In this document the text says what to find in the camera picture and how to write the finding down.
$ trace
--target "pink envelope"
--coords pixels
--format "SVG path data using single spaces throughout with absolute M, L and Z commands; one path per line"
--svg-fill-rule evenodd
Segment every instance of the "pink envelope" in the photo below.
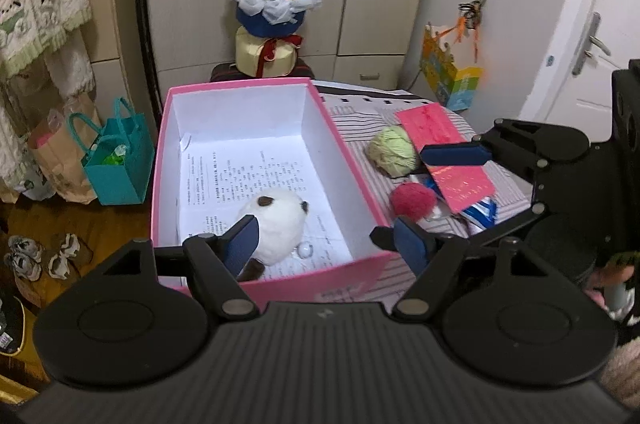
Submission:
M 420 152 L 429 144 L 465 142 L 445 109 L 437 103 L 403 110 L 396 114 L 415 148 Z M 453 213 L 459 213 L 495 188 L 482 166 L 427 166 Z

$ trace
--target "green yarn ball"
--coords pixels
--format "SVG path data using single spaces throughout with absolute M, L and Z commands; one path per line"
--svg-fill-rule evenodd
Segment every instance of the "green yarn ball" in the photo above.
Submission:
M 420 164 L 420 157 L 401 126 L 390 126 L 377 134 L 369 142 L 367 157 L 393 179 L 407 176 Z

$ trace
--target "clear plastic ball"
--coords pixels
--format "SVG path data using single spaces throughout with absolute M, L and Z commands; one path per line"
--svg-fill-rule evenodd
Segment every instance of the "clear plastic ball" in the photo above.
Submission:
M 307 258 L 311 258 L 313 256 L 314 246 L 309 242 L 301 242 L 296 247 L 296 253 L 298 254 L 299 258 L 302 258 L 302 260 L 306 260 Z

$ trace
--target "red ribbon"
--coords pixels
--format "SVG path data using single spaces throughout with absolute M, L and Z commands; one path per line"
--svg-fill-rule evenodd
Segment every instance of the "red ribbon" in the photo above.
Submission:
M 276 43 L 278 40 L 282 40 L 285 43 L 290 43 L 296 49 L 296 58 L 298 57 L 298 49 L 302 45 L 302 36 L 286 36 L 284 38 L 269 38 L 264 42 L 260 55 L 258 56 L 258 69 L 255 72 L 255 77 L 261 78 L 264 72 L 264 64 L 267 61 L 273 61 L 276 58 Z

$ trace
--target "door handle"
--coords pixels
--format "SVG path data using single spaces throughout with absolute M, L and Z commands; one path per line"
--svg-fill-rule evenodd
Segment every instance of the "door handle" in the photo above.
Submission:
M 589 41 L 602 50 L 607 56 L 611 56 L 611 50 L 595 36 L 589 36 Z
M 594 58 L 594 54 L 593 52 L 591 52 L 592 45 L 596 45 L 607 56 L 611 55 L 611 50 L 609 50 L 609 47 L 607 47 L 602 41 L 596 38 L 596 33 L 598 32 L 598 27 L 600 26 L 601 19 L 602 18 L 600 17 L 599 13 L 593 13 L 593 16 L 591 17 L 591 23 L 584 33 L 584 37 L 582 38 L 580 47 L 578 48 L 578 53 L 576 54 L 574 69 L 571 72 L 574 76 L 580 75 L 580 73 L 582 72 L 582 68 L 584 67 L 584 62 L 587 60 L 587 58 Z

